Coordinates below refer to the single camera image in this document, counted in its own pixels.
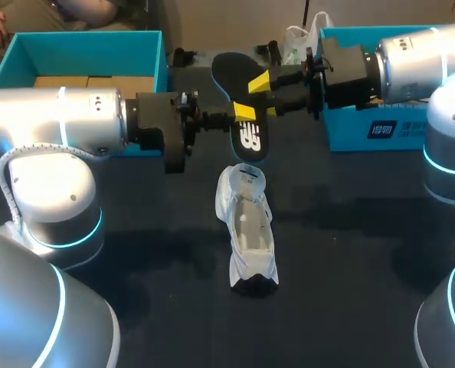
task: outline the new balance logo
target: new balance logo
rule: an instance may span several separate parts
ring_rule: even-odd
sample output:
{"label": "new balance logo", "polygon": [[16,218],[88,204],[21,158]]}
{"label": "new balance logo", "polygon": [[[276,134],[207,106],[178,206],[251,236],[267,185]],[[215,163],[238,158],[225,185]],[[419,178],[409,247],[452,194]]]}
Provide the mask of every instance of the new balance logo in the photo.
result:
{"label": "new balance logo", "polygon": [[259,126],[248,122],[240,122],[240,125],[240,137],[243,147],[247,150],[253,150],[255,152],[260,151],[260,137],[257,135],[260,133]]}

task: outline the person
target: person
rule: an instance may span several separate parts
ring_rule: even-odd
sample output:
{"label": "person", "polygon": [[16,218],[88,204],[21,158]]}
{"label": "person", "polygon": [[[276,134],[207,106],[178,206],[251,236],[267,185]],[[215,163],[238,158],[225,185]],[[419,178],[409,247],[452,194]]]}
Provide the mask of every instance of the person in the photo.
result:
{"label": "person", "polygon": [[18,32],[131,31],[123,0],[0,0],[0,63]]}

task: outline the beige wall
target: beige wall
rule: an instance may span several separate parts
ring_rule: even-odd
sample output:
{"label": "beige wall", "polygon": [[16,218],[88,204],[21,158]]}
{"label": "beige wall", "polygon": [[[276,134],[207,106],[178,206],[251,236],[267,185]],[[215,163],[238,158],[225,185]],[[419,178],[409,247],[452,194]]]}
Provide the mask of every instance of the beige wall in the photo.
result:
{"label": "beige wall", "polygon": [[[169,50],[248,48],[283,40],[300,25],[305,0],[155,0]],[[336,25],[440,24],[455,21],[454,0],[310,0],[308,23],[326,11]]]}

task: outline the dark tablecloth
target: dark tablecloth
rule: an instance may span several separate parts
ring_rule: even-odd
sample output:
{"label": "dark tablecloth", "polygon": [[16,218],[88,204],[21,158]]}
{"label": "dark tablecloth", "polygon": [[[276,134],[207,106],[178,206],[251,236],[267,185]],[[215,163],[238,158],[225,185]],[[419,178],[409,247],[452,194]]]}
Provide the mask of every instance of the dark tablecloth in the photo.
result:
{"label": "dark tablecloth", "polygon": [[[215,104],[209,75],[176,71],[173,87]],[[425,194],[420,153],[330,153],[304,112],[270,134],[261,168],[280,287],[265,298],[229,288],[230,239],[214,213],[218,177],[237,163],[227,134],[198,135],[183,175],[165,175],[162,159],[93,168],[106,243],[72,275],[115,309],[119,368],[419,367],[417,310],[455,263],[455,209]]]}

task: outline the black insole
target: black insole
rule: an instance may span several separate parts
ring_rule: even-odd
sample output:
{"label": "black insole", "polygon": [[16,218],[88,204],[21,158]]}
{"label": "black insole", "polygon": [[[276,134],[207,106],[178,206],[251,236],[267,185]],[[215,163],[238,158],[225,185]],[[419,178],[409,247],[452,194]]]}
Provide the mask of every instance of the black insole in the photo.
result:
{"label": "black insole", "polygon": [[249,94],[248,84],[265,69],[245,54],[228,52],[212,61],[212,77],[231,101],[253,107],[256,121],[231,125],[231,142],[239,159],[258,163],[268,154],[268,125],[266,94]]}

